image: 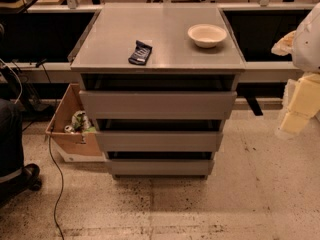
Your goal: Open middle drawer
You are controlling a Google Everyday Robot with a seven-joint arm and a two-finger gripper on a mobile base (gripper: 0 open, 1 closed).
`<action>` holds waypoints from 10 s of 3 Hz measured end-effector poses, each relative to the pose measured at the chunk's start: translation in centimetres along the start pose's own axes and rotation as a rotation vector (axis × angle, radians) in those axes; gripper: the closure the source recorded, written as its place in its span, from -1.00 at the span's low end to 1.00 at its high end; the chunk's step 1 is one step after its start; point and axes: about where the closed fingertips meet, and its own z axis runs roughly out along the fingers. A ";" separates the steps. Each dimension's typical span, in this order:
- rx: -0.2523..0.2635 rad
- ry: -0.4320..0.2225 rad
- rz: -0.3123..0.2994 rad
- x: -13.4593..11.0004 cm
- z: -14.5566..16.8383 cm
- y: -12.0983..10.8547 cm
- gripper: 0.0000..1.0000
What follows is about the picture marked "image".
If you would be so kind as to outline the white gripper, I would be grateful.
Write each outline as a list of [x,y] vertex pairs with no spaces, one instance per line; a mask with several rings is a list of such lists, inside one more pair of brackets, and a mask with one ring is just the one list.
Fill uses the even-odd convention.
[[[283,36],[271,48],[271,52],[278,56],[293,53],[296,31]],[[309,123],[310,118],[320,111],[320,75],[305,73],[294,82],[293,95],[286,108],[281,110],[275,135],[281,139],[292,139]]]

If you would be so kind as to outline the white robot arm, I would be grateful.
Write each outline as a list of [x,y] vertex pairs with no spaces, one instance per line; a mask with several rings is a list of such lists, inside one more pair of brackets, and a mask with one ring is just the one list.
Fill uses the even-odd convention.
[[275,43],[271,52],[279,56],[290,54],[293,65],[304,72],[285,87],[285,114],[276,134],[289,139],[297,136],[320,111],[320,3],[296,30]]

